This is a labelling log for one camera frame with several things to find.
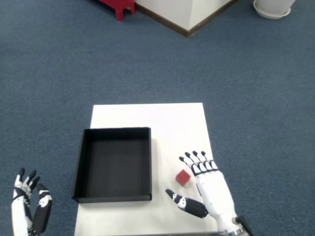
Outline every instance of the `red object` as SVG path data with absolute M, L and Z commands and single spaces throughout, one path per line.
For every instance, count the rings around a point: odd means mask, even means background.
M 176 175 L 176 181 L 181 185 L 184 186 L 190 179 L 190 175 L 182 170 Z
M 116 19 L 122 21 L 124 17 L 124 9 L 130 7 L 132 15 L 135 13 L 134 0 L 100 0 L 102 3 L 115 9 Z

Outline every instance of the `red cube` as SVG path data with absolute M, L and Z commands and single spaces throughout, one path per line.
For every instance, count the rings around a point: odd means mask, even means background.
M 176 175 L 176 181 L 181 185 L 184 186 L 190 179 L 190 175 L 182 170 Z

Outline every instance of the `robotic hand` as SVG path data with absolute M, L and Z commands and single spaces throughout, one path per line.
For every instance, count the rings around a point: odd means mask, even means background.
M 33 171 L 24 181 L 22 181 L 23 174 L 24 168 L 20 170 L 14 183 L 11 204 L 13 233 L 14 236 L 38 236 L 46 230 L 52 198 L 44 185 L 37 184 L 39 177 L 32 180 L 36 171 Z M 32 220 L 30 198 L 36 186 L 40 199 Z
M 179 157 L 179 159 L 191 168 L 204 204 L 190 198 L 184 198 L 170 189 L 167 189 L 166 193 L 183 211 L 200 218 L 210 214 L 217 221 L 220 235 L 252 236 L 251 229 L 245 219 L 236 215 L 231 193 L 223 174 L 214 161 L 208 158 L 203 151 L 201 154 L 193 151 L 192 154 L 186 152 L 186 157 Z

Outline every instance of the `flower pot base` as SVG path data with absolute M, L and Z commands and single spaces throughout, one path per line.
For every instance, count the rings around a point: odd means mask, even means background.
M 253 5 L 254 5 L 254 8 L 255 8 L 256 12 L 258 13 L 258 15 L 260 15 L 260 16 L 262 16 L 262 17 L 264 17 L 264 18 L 267 18 L 267 19 L 278 20 L 278 19 L 280 19 L 280 18 L 282 18 L 282 17 L 284 17 L 284 16 L 287 16 L 287 15 L 290 14 L 290 12 L 291 12 L 291 7 L 290 7 L 290 8 L 289 8 L 287 11 L 285 11 L 282 15 L 269 14 L 269 13 L 267 13 L 267 12 L 264 12 L 264 11 L 259 10 L 259 9 L 257 8 L 257 6 L 256 6 L 256 2 L 257 2 L 257 0 L 254 0 L 254 2 L 253 2 Z

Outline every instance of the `black box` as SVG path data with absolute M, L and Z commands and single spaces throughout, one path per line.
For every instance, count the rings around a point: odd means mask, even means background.
M 149 201 L 151 129 L 85 129 L 72 198 L 79 203 Z

